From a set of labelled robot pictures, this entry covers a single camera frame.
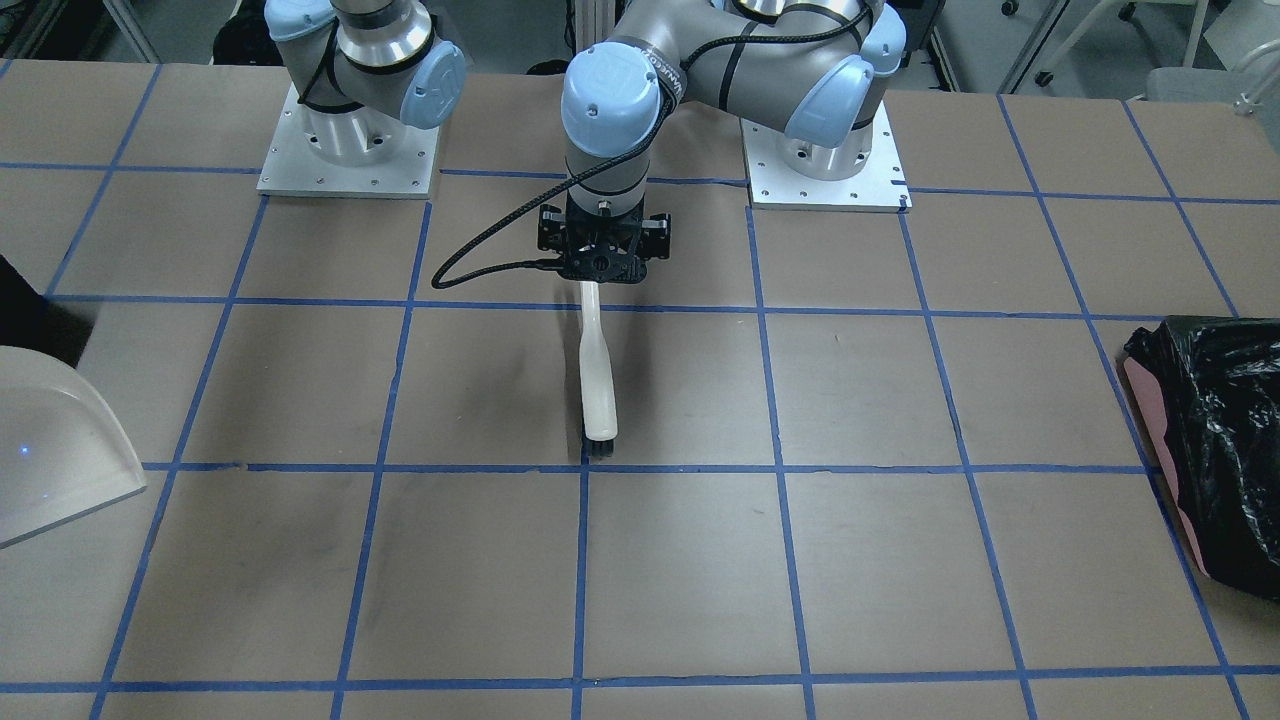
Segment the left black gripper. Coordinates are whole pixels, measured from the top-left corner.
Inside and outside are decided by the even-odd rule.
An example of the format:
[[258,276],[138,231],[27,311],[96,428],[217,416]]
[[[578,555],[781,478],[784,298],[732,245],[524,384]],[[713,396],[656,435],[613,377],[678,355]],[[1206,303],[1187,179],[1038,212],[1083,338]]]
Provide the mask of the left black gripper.
[[637,284],[646,261],[669,258],[671,214],[649,218],[639,204],[620,217],[598,217],[577,204],[567,211],[549,204],[538,210],[538,247],[557,254],[538,261],[567,281]]

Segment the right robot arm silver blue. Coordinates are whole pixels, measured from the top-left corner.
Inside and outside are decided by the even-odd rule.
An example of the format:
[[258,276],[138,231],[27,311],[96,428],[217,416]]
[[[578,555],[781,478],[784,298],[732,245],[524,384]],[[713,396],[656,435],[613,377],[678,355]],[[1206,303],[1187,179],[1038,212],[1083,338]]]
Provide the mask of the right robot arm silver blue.
[[465,54],[421,1],[268,1],[264,17],[301,105],[370,108],[403,126],[442,126],[460,101]]

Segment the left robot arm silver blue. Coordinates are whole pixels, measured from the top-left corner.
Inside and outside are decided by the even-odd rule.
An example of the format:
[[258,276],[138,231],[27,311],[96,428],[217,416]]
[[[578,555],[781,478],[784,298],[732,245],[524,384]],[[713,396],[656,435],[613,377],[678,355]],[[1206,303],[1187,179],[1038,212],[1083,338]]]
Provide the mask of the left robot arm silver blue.
[[874,118],[906,50],[883,1],[782,1],[768,17],[722,1],[634,1],[568,65],[561,99],[566,208],[545,197],[532,269],[636,284],[669,255],[671,219],[644,211],[649,147],[684,101],[762,127],[787,169],[845,181],[865,169]]

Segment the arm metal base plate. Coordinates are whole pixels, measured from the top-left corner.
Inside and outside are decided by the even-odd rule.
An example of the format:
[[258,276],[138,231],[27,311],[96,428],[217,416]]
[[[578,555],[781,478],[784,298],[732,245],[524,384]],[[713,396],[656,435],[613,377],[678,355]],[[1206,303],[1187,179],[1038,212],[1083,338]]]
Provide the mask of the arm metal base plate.
[[440,131],[401,124],[370,108],[316,111],[288,88],[259,173],[266,196],[428,200]]
[[751,206],[799,211],[905,213],[913,206],[883,102],[870,126],[836,149],[741,119]]

